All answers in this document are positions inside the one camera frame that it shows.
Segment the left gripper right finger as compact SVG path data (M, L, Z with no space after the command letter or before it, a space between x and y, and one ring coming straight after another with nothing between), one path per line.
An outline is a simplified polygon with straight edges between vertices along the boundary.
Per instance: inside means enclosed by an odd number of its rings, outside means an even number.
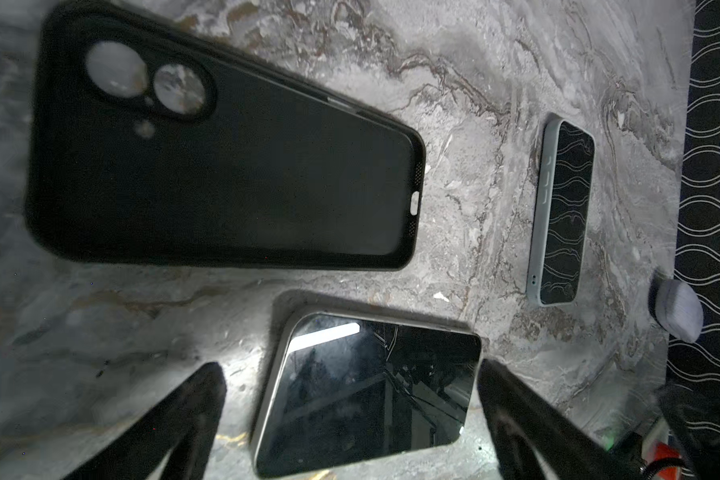
M543 458L559 479L638 479L496 360L485 359L477 392L504 479L543 479Z

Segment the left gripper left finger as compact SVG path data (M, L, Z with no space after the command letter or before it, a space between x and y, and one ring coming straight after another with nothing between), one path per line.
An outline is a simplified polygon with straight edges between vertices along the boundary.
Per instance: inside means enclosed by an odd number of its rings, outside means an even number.
M120 437L66 477L146 479L165 462L163 479L203 478L226 393L221 365L203 364Z

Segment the light teal phone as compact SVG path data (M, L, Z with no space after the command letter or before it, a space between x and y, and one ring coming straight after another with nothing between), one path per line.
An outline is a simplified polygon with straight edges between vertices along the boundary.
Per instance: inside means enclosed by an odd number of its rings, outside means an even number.
M554 115L543 132L526 294L541 307L577 296L587 236L596 144Z

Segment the black phone case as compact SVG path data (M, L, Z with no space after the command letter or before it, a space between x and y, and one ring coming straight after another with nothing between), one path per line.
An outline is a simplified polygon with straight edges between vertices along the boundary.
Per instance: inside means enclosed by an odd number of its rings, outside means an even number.
M182 65L198 110L153 86L106 93L86 61L120 43ZM41 29L25 222L80 262L398 270L418 232L426 148L394 117L132 6L67 1Z

